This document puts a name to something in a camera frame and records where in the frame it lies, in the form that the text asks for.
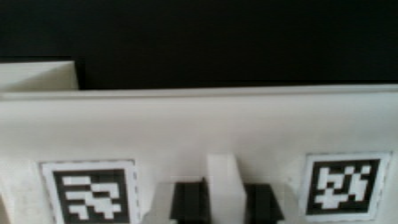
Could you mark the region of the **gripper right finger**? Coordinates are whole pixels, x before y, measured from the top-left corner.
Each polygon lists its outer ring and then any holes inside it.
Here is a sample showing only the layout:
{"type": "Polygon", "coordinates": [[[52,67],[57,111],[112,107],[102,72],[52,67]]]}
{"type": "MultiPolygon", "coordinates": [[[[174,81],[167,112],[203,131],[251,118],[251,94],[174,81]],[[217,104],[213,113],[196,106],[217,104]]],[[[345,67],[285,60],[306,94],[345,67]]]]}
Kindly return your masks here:
{"type": "Polygon", "coordinates": [[[277,224],[285,220],[285,214],[272,186],[265,183],[249,183],[245,193],[245,224],[277,224]]]}

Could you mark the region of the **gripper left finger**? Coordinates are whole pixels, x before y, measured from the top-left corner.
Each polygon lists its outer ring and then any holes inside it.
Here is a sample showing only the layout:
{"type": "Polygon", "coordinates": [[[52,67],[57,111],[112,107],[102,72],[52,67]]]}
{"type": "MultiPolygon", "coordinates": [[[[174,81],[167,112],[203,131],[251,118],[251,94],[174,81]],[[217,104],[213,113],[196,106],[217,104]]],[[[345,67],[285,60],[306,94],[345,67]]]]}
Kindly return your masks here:
{"type": "Polygon", "coordinates": [[[176,224],[212,223],[206,179],[176,183],[169,219],[176,224]]]}

